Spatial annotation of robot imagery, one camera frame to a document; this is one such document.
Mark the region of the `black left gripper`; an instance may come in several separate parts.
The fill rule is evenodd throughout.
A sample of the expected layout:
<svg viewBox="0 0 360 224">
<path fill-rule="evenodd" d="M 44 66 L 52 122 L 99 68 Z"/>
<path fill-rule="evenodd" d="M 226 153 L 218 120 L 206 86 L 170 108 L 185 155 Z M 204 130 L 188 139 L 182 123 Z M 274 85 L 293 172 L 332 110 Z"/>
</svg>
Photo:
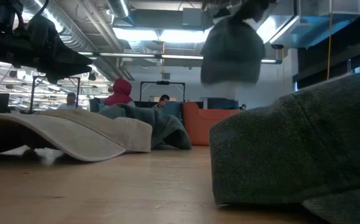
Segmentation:
<svg viewBox="0 0 360 224">
<path fill-rule="evenodd" d="M 31 50 L 24 56 L 24 65 L 45 73 L 49 83 L 57 84 L 59 80 L 92 70 L 88 66 L 92 59 L 62 45 L 55 24 L 46 17 L 35 15 L 27 25 L 26 34 Z"/>
</svg>

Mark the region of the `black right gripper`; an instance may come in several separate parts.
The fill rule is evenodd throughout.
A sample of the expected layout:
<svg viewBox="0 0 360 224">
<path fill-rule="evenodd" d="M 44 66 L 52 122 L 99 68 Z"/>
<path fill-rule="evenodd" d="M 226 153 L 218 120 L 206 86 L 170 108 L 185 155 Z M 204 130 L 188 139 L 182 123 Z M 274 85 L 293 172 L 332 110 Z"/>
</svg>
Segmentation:
<svg viewBox="0 0 360 224">
<path fill-rule="evenodd" d="M 231 12 L 236 12 L 235 21 L 253 19 L 255 22 L 262 19 L 268 8 L 277 6 L 277 0 L 203 0 L 201 3 L 201 11 L 216 12 L 227 8 Z"/>
</svg>

